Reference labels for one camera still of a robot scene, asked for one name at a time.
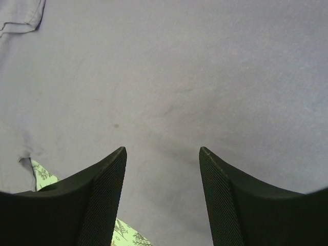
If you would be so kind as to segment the purple t shirt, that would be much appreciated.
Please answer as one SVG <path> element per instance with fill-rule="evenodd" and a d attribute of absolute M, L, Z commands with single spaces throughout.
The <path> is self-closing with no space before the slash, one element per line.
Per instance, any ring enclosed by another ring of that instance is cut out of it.
<path fill-rule="evenodd" d="M 1 1 L 1 190 L 127 149 L 118 217 L 211 245 L 202 146 L 272 185 L 327 186 L 327 1 Z"/>

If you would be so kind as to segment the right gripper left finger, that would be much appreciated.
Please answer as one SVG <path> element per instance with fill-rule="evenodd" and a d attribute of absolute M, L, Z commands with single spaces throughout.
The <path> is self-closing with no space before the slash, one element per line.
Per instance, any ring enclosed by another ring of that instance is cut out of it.
<path fill-rule="evenodd" d="M 126 163 L 120 147 L 37 192 L 2 192 L 1 245 L 110 245 Z"/>

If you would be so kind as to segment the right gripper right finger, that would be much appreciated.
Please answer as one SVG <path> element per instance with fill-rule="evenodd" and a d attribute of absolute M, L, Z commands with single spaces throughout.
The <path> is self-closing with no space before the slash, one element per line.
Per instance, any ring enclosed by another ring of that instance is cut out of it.
<path fill-rule="evenodd" d="M 206 147 L 199 165 L 214 245 L 327 245 L 327 189 L 278 188 Z"/>

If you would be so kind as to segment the floral table cloth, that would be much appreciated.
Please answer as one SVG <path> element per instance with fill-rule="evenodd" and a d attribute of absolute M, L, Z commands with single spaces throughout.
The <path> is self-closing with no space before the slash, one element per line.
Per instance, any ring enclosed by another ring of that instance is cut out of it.
<path fill-rule="evenodd" d="M 35 178 L 36 191 L 39 191 L 41 188 L 59 182 L 59 179 L 55 175 L 48 172 L 42 165 L 40 165 L 37 161 L 33 159 L 31 160 L 31 167 Z M 111 246 L 134 245 L 153 246 L 150 240 L 146 239 L 138 231 L 136 231 L 131 226 L 117 218 L 115 221 Z"/>

